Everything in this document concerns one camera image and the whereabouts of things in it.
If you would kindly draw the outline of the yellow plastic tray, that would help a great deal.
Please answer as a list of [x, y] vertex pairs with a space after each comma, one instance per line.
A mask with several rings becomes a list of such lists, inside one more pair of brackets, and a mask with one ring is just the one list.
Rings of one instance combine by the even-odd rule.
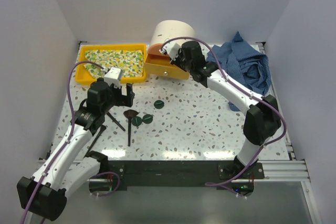
[[[141, 50], [144, 53], [144, 60], [146, 59], [146, 45], [145, 44], [121, 44], [121, 45], [86, 45], [82, 46], [79, 50], [79, 61], [85, 61], [85, 51], [87, 50]], [[92, 82], [96, 81], [98, 77], [103, 76], [103, 71], [100, 70], [97, 66], [92, 64], [81, 64], [77, 67], [76, 70], [76, 82], [88, 86]], [[126, 78], [122, 76], [122, 83], [141, 83], [146, 79], [146, 72], [144, 70], [143, 62], [143, 76], [141, 77], [132, 77]]]

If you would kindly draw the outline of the round cream drawer organizer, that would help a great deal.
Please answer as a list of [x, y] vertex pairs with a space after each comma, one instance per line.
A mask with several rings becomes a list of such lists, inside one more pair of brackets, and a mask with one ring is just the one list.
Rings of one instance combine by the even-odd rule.
[[[144, 62], [144, 70], [148, 74], [157, 76], [184, 80], [188, 79], [190, 74], [184, 72], [177, 66], [172, 65], [170, 57], [168, 55], [162, 55], [159, 50], [164, 42], [169, 39], [194, 36], [195, 30], [189, 24], [182, 21], [165, 20], [157, 24]], [[173, 42], [181, 46], [182, 43], [186, 41], [186, 39], [180, 39]]]

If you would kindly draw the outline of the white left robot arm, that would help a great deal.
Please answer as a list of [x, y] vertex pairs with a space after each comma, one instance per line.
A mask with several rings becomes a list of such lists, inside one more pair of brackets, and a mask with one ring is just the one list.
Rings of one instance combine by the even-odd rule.
[[132, 107], [134, 92], [132, 84], [126, 85], [127, 93], [103, 78], [93, 82], [75, 112], [65, 136], [44, 164], [30, 178], [22, 177], [17, 191], [24, 213], [41, 216], [44, 220], [56, 220], [67, 204], [68, 198], [88, 179], [111, 175], [118, 189], [120, 175], [111, 171], [106, 155], [90, 151], [75, 168], [70, 165], [81, 149], [94, 137], [105, 122], [105, 115], [114, 106]]

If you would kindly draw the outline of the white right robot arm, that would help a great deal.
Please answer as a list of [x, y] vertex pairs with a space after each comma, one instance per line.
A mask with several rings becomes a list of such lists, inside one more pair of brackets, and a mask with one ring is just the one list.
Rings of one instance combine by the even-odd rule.
[[192, 79], [216, 91], [233, 103], [245, 116], [245, 141], [228, 170], [231, 179], [246, 178], [253, 171], [259, 153], [267, 141], [280, 129], [281, 118], [275, 97], [263, 97], [229, 77], [215, 62], [206, 61], [200, 44], [186, 41], [179, 45], [170, 42], [162, 47], [171, 64], [188, 72]]

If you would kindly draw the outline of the black fan makeup brush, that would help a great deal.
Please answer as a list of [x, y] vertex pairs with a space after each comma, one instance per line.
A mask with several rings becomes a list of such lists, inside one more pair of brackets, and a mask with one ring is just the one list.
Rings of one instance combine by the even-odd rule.
[[124, 116], [128, 120], [128, 147], [131, 145], [131, 124], [132, 124], [132, 119], [136, 117], [139, 113], [135, 110], [129, 109], [124, 111]]

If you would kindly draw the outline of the black thin makeup brush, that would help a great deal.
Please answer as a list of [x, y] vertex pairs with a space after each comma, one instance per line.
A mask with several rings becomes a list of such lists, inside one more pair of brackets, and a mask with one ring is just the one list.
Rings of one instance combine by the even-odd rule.
[[119, 123], [119, 121], [110, 113], [107, 113], [107, 116], [122, 130], [125, 132], [125, 128]]

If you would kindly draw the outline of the short black makeup brush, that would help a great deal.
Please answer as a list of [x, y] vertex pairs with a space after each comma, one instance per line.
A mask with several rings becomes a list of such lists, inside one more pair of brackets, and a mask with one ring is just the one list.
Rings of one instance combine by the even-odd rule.
[[88, 148], [88, 152], [91, 151], [91, 149], [93, 148], [93, 146], [95, 145], [95, 143], [97, 142], [98, 138], [102, 135], [102, 133], [107, 129], [107, 127], [105, 125], [102, 125], [100, 127], [100, 130], [98, 132], [98, 134], [96, 135], [96, 137], [93, 139], [91, 145]]

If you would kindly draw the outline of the lemon print cloth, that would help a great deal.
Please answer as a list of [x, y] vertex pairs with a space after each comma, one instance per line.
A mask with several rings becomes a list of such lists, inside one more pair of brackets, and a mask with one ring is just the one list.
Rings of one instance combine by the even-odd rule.
[[143, 76], [144, 53], [141, 50], [87, 50], [85, 59], [104, 68], [120, 68], [123, 77]]

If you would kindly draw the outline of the blue checkered cloth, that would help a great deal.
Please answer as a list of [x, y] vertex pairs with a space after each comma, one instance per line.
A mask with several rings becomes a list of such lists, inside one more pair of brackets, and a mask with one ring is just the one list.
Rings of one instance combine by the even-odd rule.
[[212, 47], [212, 51], [207, 54], [207, 61], [216, 60], [231, 79], [253, 93], [267, 95], [271, 86], [268, 57], [254, 49], [239, 32], [230, 42]]

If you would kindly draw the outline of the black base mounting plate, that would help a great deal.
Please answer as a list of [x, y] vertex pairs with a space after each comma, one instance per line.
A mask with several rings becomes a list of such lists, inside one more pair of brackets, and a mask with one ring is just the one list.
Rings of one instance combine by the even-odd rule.
[[248, 182], [263, 179], [261, 163], [248, 168], [237, 159], [233, 161], [109, 161], [100, 172], [114, 172], [121, 183], [118, 190], [128, 187], [203, 187], [219, 184], [244, 171], [239, 179]]

